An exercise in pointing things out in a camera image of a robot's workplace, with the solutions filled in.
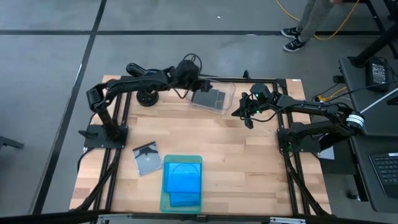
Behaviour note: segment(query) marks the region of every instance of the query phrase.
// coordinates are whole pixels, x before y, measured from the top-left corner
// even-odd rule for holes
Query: gray pants
[[[301,32],[298,40],[309,41],[333,6],[330,0],[308,0],[301,21],[297,25],[297,31]]]

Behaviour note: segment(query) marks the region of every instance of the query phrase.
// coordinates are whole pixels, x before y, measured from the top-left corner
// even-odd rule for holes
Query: desk
[[[389,65],[395,71],[398,71],[398,63],[394,60],[388,61]],[[352,66],[346,58],[340,59],[339,63],[349,91],[365,86],[364,68]],[[390,90],[393,90],[395,85],[390,85],[390,87]],[[369,90],[361,90],[351,94],[353,106],[359,111],[380,97],[381,95]],[[368,196],[372,208],[377,212],[398,213],[398,200],[384,195],[369,159],[369,156],[373,154],[398,151],[396,135],[391,134],[397,133],[397,114],[397,106],[387,106],[385,102],[380,102],[363,114],[365,116],[366,136],[351,138],[352,150],[358,161],[358,175],[364,183],[365,194]]]
[[[105,76],[104,82],[119,76]],[[121,153],[113,212],[160,213],[162,170],[139,177],[132,149],[156,141],[161,156],[166,154],[198,154],[203,158],[202,214],[223,215],[291,215],[287,176],[283,157],[279,154],[275,117],[268,123],[254,123],[254,129],[230,114],[239,107],[241,92],[249,92],[252,83],[236,83],[231,109],[223,116],[192,108],[174,91],[160,92],[156,105],[142,107],[132,96],[127,125],[126,147]],[[289,95],[304,99],[300,80],[287,80]],[[123,106],[119,113],[119,123]],[[273,111],[257,114],[264,119]],[[293,114],[294,121],[309,123],[307,114]],[[84,157],[76,180],[70,208],[79,206],[97,184],[104,149],[94,149]],[[330,212],[328,196],[319,161],[301,153],[306,185]],[[100,208],[108,187],[105,186]],[[302,212],[298,188],[295,189]]]

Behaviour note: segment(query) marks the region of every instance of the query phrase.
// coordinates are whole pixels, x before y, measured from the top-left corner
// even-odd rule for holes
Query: concrete floor
[[[0,0],[0,30],[91,30],[100,2]],[[297,17],[305,6],[304,0],[280,2]],[[389,27],[385,6],[378,0],[373,4]],[[352,7],[336,6],[320,30],[335,30]],[[276,31],[294,25],[271,0],[108,0],[99,30]],[[360,4],[343,30],[377,30],[377,26]],[[4,147],[0,152],[2,217],[29,212],[88,39],[88,35],[0,35],[0,135],[25,143],[22,151]],[[97,36],[44,212],[68,210],[84,141],[77,131],[86,128],[91,114],[85,91],[103,75],[125,74],[129,62],[144,68],[176,65],[193,52],[203,60],[205,74],[241,77],[249,70],[252,77],[300,78],[306,97],[311,98],[332,86],[332,76],[340,74],[340,57],[358,54],[373,40],[339,36],[328,42],[313,40],[306,49],[287,53],[282,46],[289,39],[271,35]],[[378,56],[392,57],[389,49]],[[352,178],[326,175],[325,182],[338,217],[398,223],[398,215],[376,213],[369,203],[347,199],[345,192],[355,189]]]

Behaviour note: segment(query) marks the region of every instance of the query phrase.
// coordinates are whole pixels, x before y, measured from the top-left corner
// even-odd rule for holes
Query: wooden tabletop
[[[103,81],[112,78],[120,76],[106,75]],[[304,100],[301,81],[286,81],[289,95]],[[241,92],[249,93],[251,86],[252,83],[236,83],[233,105],[225,115],[192,108],[188,100],[181,100],[174,91],[160,92],[159,101],[151,107],[140,106],[133,94],[127,120],[129,133],[119,163],[112,211],[160,213],[163,170],[140,177],[132,156],[132,149],[156,141],[162,157],[202,156],[203,214],[291,215],[285,165],[276,137],[277,117],[267,123],[254,122],[254,128],[248,129],[243,121],[231,116],[239,107]],[[119,123],[125,98],[126,94],[122,97]],[[112,114],[112,105],[108,110]],[[255,117],[265,119],[272,113],[265,111]],[[293,113],[293,119],[310,122],[307,114]],[[93,122],[100,124],[96,117]],[[330,212],[319,161],[310,153],[300,155],[306,186],[323,209]],[[94,149],[82,160],[70,208],[79,206],[97,184],[103,156],[104,149]],[[295,189],[302,212],[299,189],[297,186]],[[104,208],[107,192],[108,185],[100,208]]]

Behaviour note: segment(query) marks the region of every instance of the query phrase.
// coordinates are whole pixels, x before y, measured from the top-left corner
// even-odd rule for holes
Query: person
[[[343,0],[308,0],[303,16],[296,27],[282,29],[285,37],[295,40],[284,46],[284,50],[295,52],[304,48],[307,42],[315,34],[319,26],[328,16],[335,4],[341,4]]]

